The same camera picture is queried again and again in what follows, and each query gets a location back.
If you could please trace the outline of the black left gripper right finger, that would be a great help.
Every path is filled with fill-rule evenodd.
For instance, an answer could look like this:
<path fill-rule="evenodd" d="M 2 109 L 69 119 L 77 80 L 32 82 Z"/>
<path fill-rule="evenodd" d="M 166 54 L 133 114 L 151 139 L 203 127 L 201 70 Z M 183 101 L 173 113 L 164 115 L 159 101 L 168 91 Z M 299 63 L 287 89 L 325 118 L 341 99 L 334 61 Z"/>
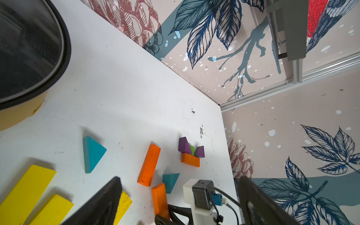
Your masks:
<path fill-rule="evenodd" d="M 248 177 L 241 177 L 237 188 L 239 204 L 246 225 L 299 224 Z"/>

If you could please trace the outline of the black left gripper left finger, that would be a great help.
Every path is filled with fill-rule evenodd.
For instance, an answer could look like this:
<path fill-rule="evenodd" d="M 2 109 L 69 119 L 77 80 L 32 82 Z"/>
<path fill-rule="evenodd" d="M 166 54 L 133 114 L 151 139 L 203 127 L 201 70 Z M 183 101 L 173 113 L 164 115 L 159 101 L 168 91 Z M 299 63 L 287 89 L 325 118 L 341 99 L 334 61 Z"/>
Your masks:
<path fill-rule="evenodd" d="M 63 224 L 112 225 L 115 221 L 121 194 L 121 179 L 115 176 Z"/>

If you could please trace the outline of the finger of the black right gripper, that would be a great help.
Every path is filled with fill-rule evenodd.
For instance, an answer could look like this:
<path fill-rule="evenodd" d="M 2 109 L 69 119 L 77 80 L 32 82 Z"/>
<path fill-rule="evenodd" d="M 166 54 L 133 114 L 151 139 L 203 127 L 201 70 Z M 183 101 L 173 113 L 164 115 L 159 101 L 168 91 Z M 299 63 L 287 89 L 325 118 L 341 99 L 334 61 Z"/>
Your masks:
<path fill-rule="evenodd" d="M 184 208 L 184 207 L 178 207 L 174 205 L 168 205 L 169 209 L 169 215 L 172 222 L 176 223 L 177 225 L 185 225 L 177 216 L 176 214 L 179 214 L 181 216 L 185 216 L 189 219 L 188 224 L 193 225 L 193 217 L 192 217 L 192 211 L 190 208 Z"/>
<path fill-rule="evenodd" d="M 162 217 L 160 215 L 155 216 L 154 220 L 156 225 L 179 225 L 179 219 L 174 216 L 170 216 L 169 219 Z"/>

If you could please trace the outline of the purple triangle block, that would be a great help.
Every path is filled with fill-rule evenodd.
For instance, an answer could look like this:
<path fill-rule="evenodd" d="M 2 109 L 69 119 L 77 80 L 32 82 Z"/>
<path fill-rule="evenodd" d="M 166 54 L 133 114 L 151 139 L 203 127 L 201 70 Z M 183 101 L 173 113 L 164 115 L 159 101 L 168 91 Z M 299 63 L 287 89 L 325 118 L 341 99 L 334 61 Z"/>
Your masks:
<path fill-rule="evenodd" d="M 190 145 L 189 145 L 186 137 L 181 137 L 179 139 L 178 151 L 181 152 L 181 153 L 192 154 Z"/>
<path fill-rule="evenodd" d="M 204 158 L 205 157 L 204 146 L 198 146 L 195 150 L 194 156 L 197 158 Z"/>

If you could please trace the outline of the green round block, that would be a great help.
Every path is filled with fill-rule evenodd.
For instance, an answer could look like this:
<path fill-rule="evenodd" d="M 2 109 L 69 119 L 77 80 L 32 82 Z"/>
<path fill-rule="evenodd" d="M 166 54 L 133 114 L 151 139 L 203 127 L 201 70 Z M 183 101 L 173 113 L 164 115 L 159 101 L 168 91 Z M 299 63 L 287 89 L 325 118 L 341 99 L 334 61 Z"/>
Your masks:
<path fill-rule="evenodd" d="M 191 155 L 194 156 L 195 154 L 195 147 L 190 145 L 190 149 L 191 149 Z"/>

